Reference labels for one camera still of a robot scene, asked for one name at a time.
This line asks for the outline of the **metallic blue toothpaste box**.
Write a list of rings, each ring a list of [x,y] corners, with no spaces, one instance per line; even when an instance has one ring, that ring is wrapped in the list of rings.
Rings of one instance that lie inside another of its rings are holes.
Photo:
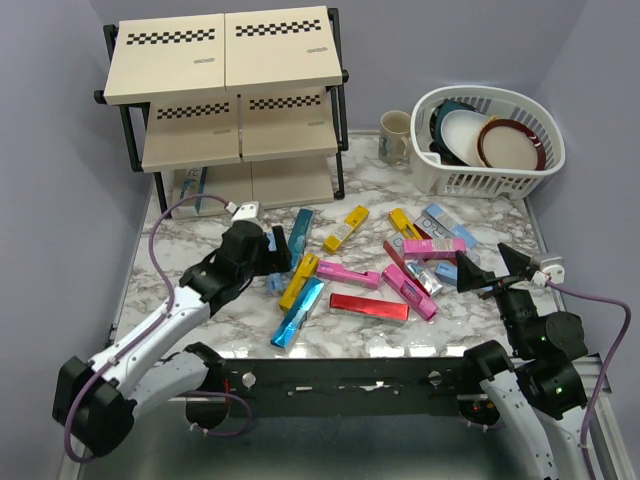
[[[324,291],[325,282],[311,277],[285,315],[270,343],[273,347],[288,350],[296,341],[305,321],[311,315]]]
[[[290,267],[292,273],[296,271],[304,256],[306,243],[311,235],[313,220],[314,212],[312,210],[301,208],[298,211],[287,244],[291,253]]]
[[[175,204],[186,197],[192,197],[204,192],[207,168],[196,167],[174,172],[171,200]],[[174,219],[194,218],[200,215],[202,199],[194,198],[185,201],[172,212]]]

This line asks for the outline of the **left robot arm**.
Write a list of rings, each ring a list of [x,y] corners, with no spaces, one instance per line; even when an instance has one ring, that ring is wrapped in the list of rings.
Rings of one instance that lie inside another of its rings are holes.
[[[170,286],[168,298],[127,336],[87,361],[67,360],[58,373],[52,417],[64,428],[68,457],[83,460],[73,450],[73,439],[93,457],[104,457],[123,442],[143,411],[192,390],[214,393],[222,380],[216,352],[196,346],[165,364],[161,357],[236,300],[254,278],[290,267],[282,226],[265,233],[254,222],[236,221],[220,246],[187,268]]]

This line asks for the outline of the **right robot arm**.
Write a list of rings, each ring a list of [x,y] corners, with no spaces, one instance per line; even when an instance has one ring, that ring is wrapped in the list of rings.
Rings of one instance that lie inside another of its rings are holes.
[[[530,478],[586,479],[581,431],[588,400],[573,365],[587,353],[582,320],[566,311],[539,314],[530,292],[518,286],[563,283],[564,262],[551,254],[527,256],[504,243],[498,249],[508,270],[502,277],[456,254],[458,291],[476,290],[495,301],[511,346],[505,350],[491,340],[466,350],[461,382],[497,408]]]

